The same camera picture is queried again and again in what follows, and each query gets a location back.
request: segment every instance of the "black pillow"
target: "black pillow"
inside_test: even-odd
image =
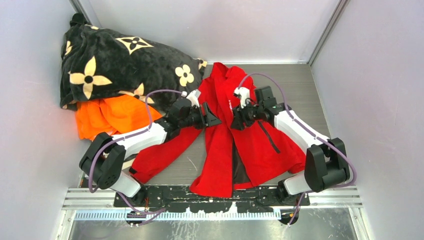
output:
[[[154,90],[191,92],[202,81],[206,61],[173,47],[138,36],[87,24],[76,13],[62,46],[60,107],[76,110],[76,102],[127,94],[145,101]],[[148,100],[166,111],[175,93],[157,93]]]

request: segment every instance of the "metal floor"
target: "metal floor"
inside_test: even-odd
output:
[[[285,90],[287,103],[297,115],[318,132],[329,136],[326,120],[315,87],[311,69],[306,64],[239,65],[248,74],[264,73],[274,78]],[[205,76],[212,69],[206,68]],[[257,87],[269,85],[279,102],[281,94],[273,83],[254,76]],[[155,176],[149,185],[190,185],[201,173],[206,157],[203,135],[167,169]],[[267,185],[275,185],[287,176],[279,176]],[[140,228],[130,228],[124,221],[73,221],[72,240],[146,239],[146,240],[356,240],[352,209],[347,205],[329,208],[304,208],[296,224],[287,228],[277,220],[227,221],[156,221]]]

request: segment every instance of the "white wall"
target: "white wall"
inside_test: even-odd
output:
[[[377,240],[423,239],[424,2],[352,0],[313,65]]]
[[[94,24],[224,63],[307,62],[338,0],[80,0]]]
[[[86,149],[59,107],[67,0],[0,1],[0,239],[56,234],[67,188]]]

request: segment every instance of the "red fabric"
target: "red fabric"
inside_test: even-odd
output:
[[[203,170],[192,183],[190,190],[202,196],[229,198],[233,189],[245,189],[290,171],[297,173],[305,168],[305,154],[284,133],[266,122],[263,126],[280,150],[277,153],[258,123],[243,131],[231,129],[232,108],[240,104],[233,95],[246,73],[239,67],[228,69],[222,63],[213,65],[210,77],[199,87],[199,102],[207,102],[212,112],[222,124],[205,130],[206,160]],[[248,78],[243,87],[250,89],[250,97],[255,100],[253,80]],[[177,159],[198,137],[200,130],[183,128],[180,135],[161,145],[142,150],[135,158],[133,176],[142,183],[148,182]],[[233,186],[233,139],[240,154],[250,182]]]

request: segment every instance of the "red jacket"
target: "red jacket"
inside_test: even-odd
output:
[[[261,123],[264,129],[258,122],[242,131],[230,128],[233,108],[240,104],[233,92],[245,76],[239,67],[228,69],[222,63],[215,63],[210,77],[199,87],[199,102],[207,102],[222,124],[205,129],[206,160],[200,176],[190,187],[195,194],[229,198],[234,189],[255,187],[286,171],[298,173],[305,168],[302,150],[267,122]],[[252,78],[249,77],[243,87],[250,89],[250,97],[255,101],[256,87]],[[148,182],[177,159],[200,133],[201,130],[194,127],[183,128],[171,141],[142,150],[132,164],[133,177],[142,183]],[[235,175],[241,176],[239,180],[234,181]]]

